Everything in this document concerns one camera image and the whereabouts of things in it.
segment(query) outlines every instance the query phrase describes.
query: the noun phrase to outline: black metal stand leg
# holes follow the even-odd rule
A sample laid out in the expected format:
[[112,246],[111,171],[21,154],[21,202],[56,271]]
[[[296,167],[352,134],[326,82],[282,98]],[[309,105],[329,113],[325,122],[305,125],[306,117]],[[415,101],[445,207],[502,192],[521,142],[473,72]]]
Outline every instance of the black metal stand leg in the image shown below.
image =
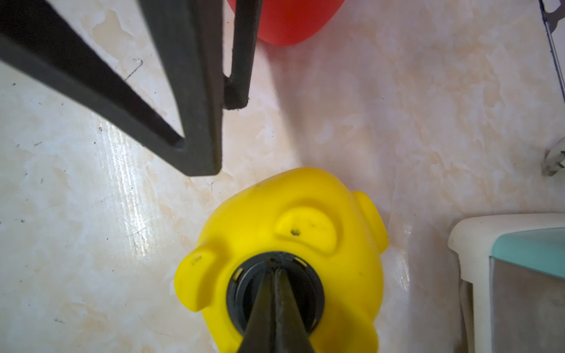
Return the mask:
[[262,7],[263,0],[238,0],[236,2],[232,73],[230,77],[225,78],[224,87],[224,107],[226,109],[240,109],[247,106]]
[[265,273],[238,353],[314,353],[286,272]]

